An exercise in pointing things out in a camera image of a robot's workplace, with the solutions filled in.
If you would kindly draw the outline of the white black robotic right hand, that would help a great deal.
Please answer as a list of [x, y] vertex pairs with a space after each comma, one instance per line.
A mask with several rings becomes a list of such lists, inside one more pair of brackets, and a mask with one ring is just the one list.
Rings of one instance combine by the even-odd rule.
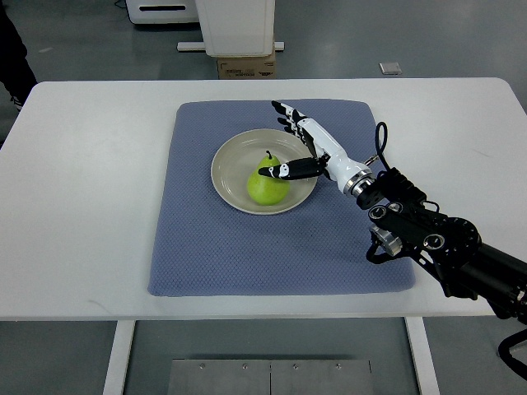
[[310, 156], [262, 167], [258, 169], [260, 175], [292, 181], [324, 174], [337, 183], [343, 194], [355, 198], [375, 182], [371, 169], [350, 159], [343, 147], [314, 119], [278, 101], [273, 101], [272, 106], [281, 115], [278, 122], [285, 126], [286, 132], [301, 140]]

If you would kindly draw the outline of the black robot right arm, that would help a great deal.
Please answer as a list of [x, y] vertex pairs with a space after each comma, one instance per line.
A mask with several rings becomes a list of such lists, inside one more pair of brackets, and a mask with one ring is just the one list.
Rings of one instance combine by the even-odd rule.
[[396, 168], [384, 149], [388, 128], [375, 127], [375, 158], [384, 169], [357, 197], [372, 222], [368, 261], [409, 257], [435, 278], [447, 297], [483, 297], [500, 319], [526, 321], [526, 264], [485, 244], [470, 221], [449, 217]]

